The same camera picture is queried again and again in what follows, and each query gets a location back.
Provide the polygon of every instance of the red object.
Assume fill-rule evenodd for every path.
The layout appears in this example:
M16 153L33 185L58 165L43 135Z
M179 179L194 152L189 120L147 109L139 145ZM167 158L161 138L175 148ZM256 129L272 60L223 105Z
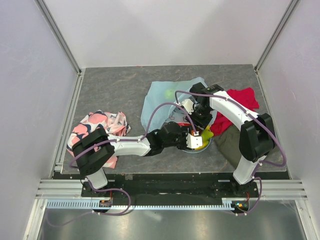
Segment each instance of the red object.
M243 106L252 111L260 108L259 103L255 98L255 91L251 87L248 87L243 90L230 89L226 92L238 103L242 104ZM218 112L214 123L210 127L210 130L211 132L213 132L215 136L218 136L222 134L225 130L227 130L231 125L232 122L229 121L220 112Z

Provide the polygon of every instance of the wall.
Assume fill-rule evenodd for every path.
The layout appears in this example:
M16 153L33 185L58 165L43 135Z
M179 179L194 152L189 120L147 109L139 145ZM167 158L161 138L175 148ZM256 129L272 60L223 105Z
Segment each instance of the wall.
M23 238L76 73L33 0L0 0L0 233Z
M255 64L290 0L45 0L82 68Z
M267 101L288 158L320 226L320 1L300 1L262 66Z

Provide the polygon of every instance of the gray tabletop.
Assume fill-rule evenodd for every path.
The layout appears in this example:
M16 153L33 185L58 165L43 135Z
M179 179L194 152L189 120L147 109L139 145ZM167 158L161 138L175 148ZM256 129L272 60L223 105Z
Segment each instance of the gray tabletop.
M204 78L208 86L218 84L225 90L241 90L251 87L259 102L258 113L267 112L256 74L252 65L184 65L184 66L132 66L87 68L77 102L72 129L89 112L123 112L131 126L128 136L142 135L145 130L140 116L150 85L153 81L187 81ZM279 151L268 156L270 161L281 163ZM63 174L78 173L68 168L72 156L66 152ZM271 165L263 165L259 171L284 171ZM220 173L233 172L234 168L218 151L214 141L203 152L191 154L175 147L166 148L161 154L141 157L120 156L115 169L105 168L106 173Z

